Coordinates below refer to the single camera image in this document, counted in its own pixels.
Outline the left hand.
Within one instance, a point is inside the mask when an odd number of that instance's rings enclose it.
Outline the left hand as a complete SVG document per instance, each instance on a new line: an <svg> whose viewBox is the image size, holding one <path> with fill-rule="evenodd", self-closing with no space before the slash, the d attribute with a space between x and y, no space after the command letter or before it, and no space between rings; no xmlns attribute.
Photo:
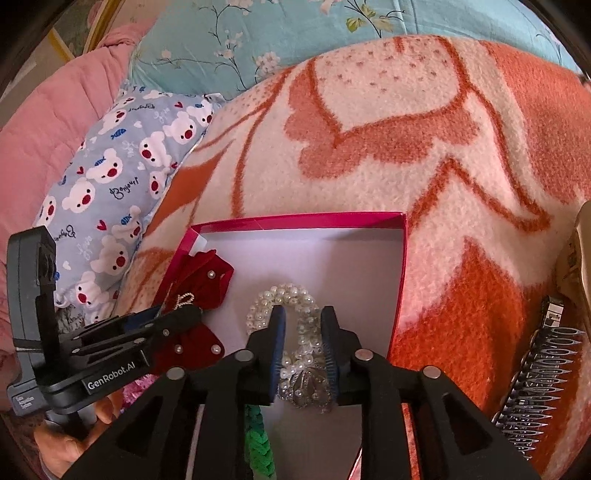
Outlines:
<svg viewBox="0 0 591 480"><path fill-rule="evenodd" d="M94 404L96 423L87 435L78 440L57 427L40 424L34 431L40 462L49 479L60 479L71 465L119 417L123 405L123 392L118 390Z"/></svg>

